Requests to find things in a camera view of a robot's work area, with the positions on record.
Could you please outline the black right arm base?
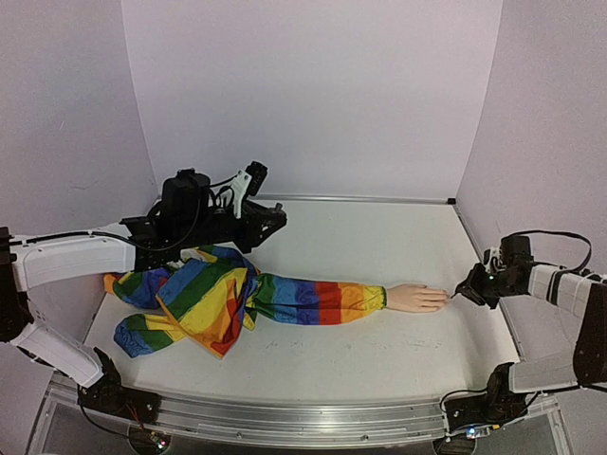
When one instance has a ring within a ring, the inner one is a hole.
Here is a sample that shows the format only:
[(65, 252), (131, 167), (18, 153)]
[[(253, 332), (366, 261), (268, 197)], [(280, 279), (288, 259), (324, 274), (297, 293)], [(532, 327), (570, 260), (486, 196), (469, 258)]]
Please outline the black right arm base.
[(512, 366), (512, 362), (498, 365), (482, 390), (451, 391), (441, 398), (439, 408), (446, 416), (449, 433), (468, 428), (501, 427), (527, 415), (538, 394), (527, 399), (527, 392), (510, 389)]

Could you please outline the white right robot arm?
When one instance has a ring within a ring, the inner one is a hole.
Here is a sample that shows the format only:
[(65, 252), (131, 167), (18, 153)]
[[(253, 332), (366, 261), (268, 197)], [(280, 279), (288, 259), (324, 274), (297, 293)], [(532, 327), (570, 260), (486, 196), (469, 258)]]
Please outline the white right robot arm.
[[(581, 241), (587, 252), (575, 266), (534, 257), (533, 235)], [(606, 392), (606, 275), (588, 268), (592, 244), (586, 237), (558, 230), (529, 229), (503, 237), (483, 253), (454, 293), (495, 309), (505, 299), (528, 297), (563, 318), (568, 345), (551, 355), (504, 363), (487, 381), (488, 393), (549, 393), (586, 389)]]

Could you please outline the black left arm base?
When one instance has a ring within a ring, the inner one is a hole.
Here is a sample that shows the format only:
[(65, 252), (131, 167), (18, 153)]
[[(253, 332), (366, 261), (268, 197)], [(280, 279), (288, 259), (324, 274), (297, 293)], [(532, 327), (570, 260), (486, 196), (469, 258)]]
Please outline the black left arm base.
[(154, 392), (124, 386), (113, 360), (99, 348), (94, 348), (93, 352), (101, 362), (101, 378), (90, 387), (80, 388), (79, 403), (88, 410), (131, 419), (141, 424), (155, 424), (160, 396)]

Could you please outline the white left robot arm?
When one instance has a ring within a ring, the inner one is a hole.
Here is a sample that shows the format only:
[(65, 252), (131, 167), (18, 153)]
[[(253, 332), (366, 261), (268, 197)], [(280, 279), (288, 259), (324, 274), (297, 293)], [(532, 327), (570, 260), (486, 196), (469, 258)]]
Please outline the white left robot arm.
[(256, 161), (220, 183), (185, 169), (164, 182), (145, 215), (46, 235), (12, 235), (2, 227), (2, 341), (91, 387), (105, 412), (122, 412), (126, 389), (82, 343), (101, 304), (102, 276), (158, 268), (194, 246), (229, 243), (251, 252), (287, 221), (280, 205), (252, 200), (266, 178), (267, 167)]

